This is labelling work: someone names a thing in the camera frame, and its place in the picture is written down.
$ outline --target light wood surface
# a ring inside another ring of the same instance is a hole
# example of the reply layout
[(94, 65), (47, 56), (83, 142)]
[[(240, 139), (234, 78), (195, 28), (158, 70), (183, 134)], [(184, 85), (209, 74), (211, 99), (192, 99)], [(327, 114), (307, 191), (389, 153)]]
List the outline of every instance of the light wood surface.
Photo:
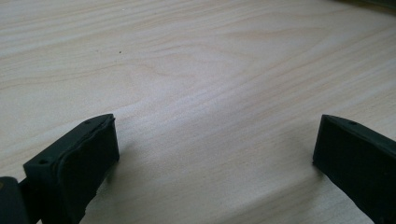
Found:
[(312, 165), (320, 116), (396, 139), (396, 17), (330, 0), (1, 1), (0, 175), (113, 113), (90, 223), (372, 223)]

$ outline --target black object edge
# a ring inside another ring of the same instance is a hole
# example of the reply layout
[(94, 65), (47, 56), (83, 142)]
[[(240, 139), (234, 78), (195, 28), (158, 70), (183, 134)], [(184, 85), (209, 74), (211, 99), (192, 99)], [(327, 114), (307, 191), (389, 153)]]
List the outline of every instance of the black object edge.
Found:
[(79, 223), (120, 158), (114, 120), (108, 114), (80, 123), (23, 165), (26, 178), (18, 186), (14, 178), (1, 177), (0, 208), (14, 212), (0, 223)]
[(394, 0), (363, 0), (365, 2), (377, 4), (382, 7), (396, 8), (396, 2)]
[(396, 223), (396, 142), (355, 121), (323, 115), (313, 159), (374, 223)]

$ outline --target table surface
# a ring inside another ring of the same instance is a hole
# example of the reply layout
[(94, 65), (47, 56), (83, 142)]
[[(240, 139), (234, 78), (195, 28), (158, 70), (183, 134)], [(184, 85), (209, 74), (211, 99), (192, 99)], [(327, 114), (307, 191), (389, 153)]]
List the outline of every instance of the table surface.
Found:
[(395, 70), (356, 2), (1, 1), (0, 175), (113, 113), (81, 223), (372, 223), (312, 154), (322, 114), (396, 139)]

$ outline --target black plastic part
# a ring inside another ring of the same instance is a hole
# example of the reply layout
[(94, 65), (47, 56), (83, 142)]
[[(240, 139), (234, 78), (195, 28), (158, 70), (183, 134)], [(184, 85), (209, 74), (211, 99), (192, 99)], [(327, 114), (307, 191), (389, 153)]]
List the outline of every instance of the black plastic part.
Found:
[(363, 0), (363, 1), (374, 3), (383, 7), (396, 8), (395, 0)]
[(0, 223), (30, 223), (20, 186), (15, 178), (0, 177), (0, 200)]
[(78, 224), (119, 158), (113, 115), (85, 120), (26, 162), (19, 185), (0, 179), (0, 223)]
[(323, 115), (314, 164), (374, 223), (396, 223), (396, 142), (355, 121)]

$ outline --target small hole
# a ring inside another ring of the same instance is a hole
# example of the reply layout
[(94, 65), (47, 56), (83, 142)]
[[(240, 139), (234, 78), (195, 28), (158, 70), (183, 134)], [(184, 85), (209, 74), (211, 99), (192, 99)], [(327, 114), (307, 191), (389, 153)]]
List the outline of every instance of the small hole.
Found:
[(49, 161), (47, 161), (45, 159), (43, 159), (43, 160), (38, 162), (38, 164), (40, 164), (40, 165), (44, 165), (44, 164), (47, 164), (47, 163), (49, 163)]

